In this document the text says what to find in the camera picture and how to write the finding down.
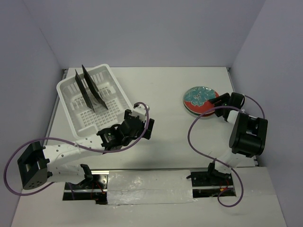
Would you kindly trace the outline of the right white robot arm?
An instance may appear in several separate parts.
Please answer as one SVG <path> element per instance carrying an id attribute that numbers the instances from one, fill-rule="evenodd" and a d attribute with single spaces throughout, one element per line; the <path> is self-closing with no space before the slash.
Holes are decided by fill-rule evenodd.
<path id="1" fill-rule="evenodd" d="M 262 117 L 254 117 L 242 110 L 245 99 L 251 97 L 239 93 L 225 93 L 209 102 L 215 107 L 225 106 L 224 109 L 215 110 L 215 115 L 233 125 L 229 139 L 229 148 L 217 161 L 209 164 L 206 180 L 211 185 L 218 184 L 221 180 L 231 178 L 232 168 L 238 166 L 243 160 L 260 156 L 265 148 L 268 120 Z"/>

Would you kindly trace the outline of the large red teal floral plate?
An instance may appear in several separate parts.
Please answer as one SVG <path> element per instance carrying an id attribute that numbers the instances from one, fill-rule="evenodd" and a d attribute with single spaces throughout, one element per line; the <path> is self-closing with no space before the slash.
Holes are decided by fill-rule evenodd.
<path id="1" fill-rule="evenodd" d="M 204 86 L 192 87 L 184 93 L 183 105 L 191 114 L 200 115 L 214 107 L 209 100 L 218 96 L 218 93 L 212 88 Z"/>

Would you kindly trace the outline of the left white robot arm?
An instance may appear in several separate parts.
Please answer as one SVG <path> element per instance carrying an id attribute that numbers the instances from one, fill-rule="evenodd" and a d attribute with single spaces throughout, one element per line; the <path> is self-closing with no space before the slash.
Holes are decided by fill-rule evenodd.
<path id="1" fill-rule="evenodd" d="M 95 180 L 87 164 L 70 165 L 85 157 L 119 152 L 137 139 L 150 139 L 154 119 L 138 106 L 125 110 L 121 124 L 104 128 L 76 142 L 42 146 L 31 142 L 17 163 L 24 190 L 33 190 L 47 182 L 67 182 L 89 188 Z"/>

